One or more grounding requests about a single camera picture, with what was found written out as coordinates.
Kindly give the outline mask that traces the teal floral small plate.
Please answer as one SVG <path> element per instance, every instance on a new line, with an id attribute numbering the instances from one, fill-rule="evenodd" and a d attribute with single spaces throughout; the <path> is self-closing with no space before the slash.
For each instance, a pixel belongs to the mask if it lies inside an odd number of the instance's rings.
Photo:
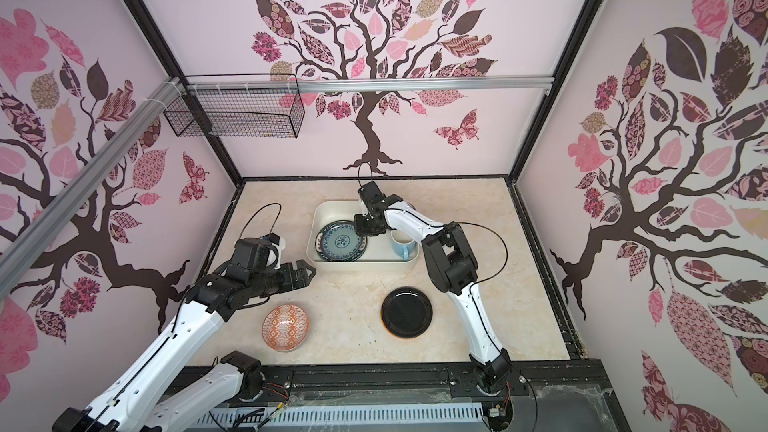
<path id="1" fill-rule="evenodd" d="M 358 236 L 351 220 L 337 220 L 320 229 L 315 250 L 326 262 L 352 262 L 362 257 L 367 238 Z"/>

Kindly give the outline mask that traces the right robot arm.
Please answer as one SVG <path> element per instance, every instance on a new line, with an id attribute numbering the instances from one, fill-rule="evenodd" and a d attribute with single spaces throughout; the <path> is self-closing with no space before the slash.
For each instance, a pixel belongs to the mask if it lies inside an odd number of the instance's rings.
<path id="1" fill-rule="evenodd" d="M 384 194 L 373 182 L 358 188 L 361 212 L 356 232 L 365 237 L 399 231 L 421 245 L 426 270 L 438 291 L 454 303 L 469 340 L 478 389 L 491 395 L 505 386 L 512 370 L 508 351 L 495 334 L 481 297 L 478 260 L 459 222 L 441 223 L 411 207 L 400 196 Z"/>

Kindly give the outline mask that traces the light blue ceramic mug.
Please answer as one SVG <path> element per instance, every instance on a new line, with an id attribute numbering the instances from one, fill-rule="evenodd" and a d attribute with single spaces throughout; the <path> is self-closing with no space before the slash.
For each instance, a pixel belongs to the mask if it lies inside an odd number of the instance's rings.
<path id="1" fill-rule="evenodd" d="M 394 253 L 405 262 L 413 259 L 418 252 L 417 241 L 400 230 L 390 232 L 390 244 Z"/>

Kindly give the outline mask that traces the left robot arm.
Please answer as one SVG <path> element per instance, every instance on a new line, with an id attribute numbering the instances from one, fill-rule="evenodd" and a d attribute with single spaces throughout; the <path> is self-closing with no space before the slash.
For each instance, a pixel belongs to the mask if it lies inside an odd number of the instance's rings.
<path id="1" fill-rule="evenodd" d="M 55 431 L 183 431 L 221 403 L 259 398 L 261 362 L 234 351 L 191 385 L 164 394 L 197 351 L 247 308 L 272 296 L 306 288 L 316 270 L 304 260 L 284 262 L 284 239 L 275 234 L 240 239 L 231 258 L 199 279 L 172 321 L 142 355 L 82 410 L 68 408 Z"/>

